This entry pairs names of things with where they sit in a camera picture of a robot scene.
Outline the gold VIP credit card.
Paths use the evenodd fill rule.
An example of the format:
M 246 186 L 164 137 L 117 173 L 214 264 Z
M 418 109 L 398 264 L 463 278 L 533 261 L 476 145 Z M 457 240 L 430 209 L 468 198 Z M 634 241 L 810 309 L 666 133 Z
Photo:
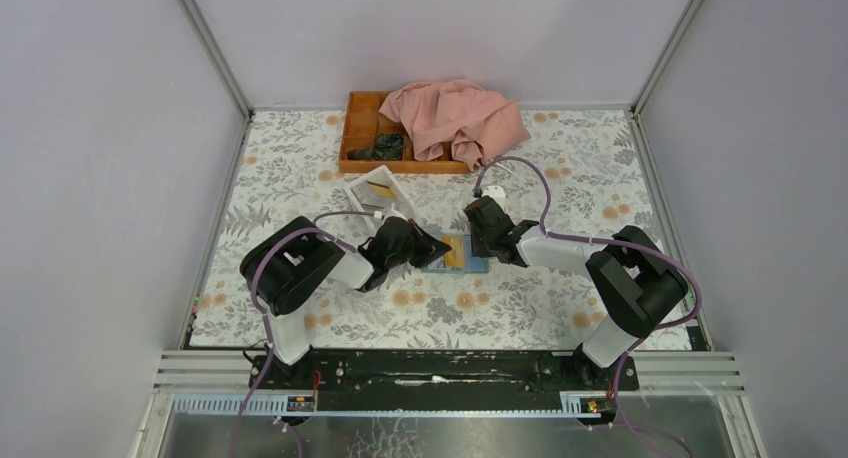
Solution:
M 462 235 L 444 235 L 442 242 L 449 246 L 442 259 L 446 269 L 462 270 L 465 268 L 464 237 Z

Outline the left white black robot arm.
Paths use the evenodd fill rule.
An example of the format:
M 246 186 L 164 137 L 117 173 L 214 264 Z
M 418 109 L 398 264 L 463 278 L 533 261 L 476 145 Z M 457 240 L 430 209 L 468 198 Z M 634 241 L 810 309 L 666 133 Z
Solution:
M 451 251 L 449 244 L 401 216 L 384 217 L 358 247 L 306 217 L 289 222 L 248 252 L 239 267 L 275 357 L 272 376 L 288 389 L 309 379 L 311 365 L 304 356 L 311 343 L 303 307 L 324 282 L 365 293 L 380 287 L 395 268 L 423 269 Z

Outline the white plastic card box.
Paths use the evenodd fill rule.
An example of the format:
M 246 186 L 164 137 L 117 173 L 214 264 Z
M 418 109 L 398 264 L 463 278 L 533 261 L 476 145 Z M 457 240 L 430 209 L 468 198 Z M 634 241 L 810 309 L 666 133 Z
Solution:
M 402 215 L 418 224 L 423 222 L 412 196 L 386 165 L 349 181 L 343 191 L 355 211 L 367 214 L 364 221 L 370 232 L 375 232 L 389 215 Z

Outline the green card holder wallet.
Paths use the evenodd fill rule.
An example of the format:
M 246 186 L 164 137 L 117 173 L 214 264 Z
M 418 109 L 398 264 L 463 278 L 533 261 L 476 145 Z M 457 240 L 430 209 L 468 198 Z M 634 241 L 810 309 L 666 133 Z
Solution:
M 441 256 L 423 268 L 425 273 L 484 274 L 489 271 L 488 259 L 473 255 L 471 236 L 469 234 L 441 234 L 438 238 L 442 241 L 444 235 L 462 235 L 464 237 L 465 268 L 462 270 L 446 269 L 442 259 L 443 256 Z

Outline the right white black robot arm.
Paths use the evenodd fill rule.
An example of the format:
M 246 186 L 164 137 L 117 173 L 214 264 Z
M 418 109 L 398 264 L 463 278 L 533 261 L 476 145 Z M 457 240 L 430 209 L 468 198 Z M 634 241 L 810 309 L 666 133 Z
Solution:
M 611 239 L 544 231 L 540 223 L 515 223 L 491 197 L 466 206 L 472 254 L 502 264 L 580 273 L 594 285 L 607 316 L 578 346 L 575 380 L 597 390 L 613 364 L 647 338 L 689 294 L 684 274 L 636 226 Z

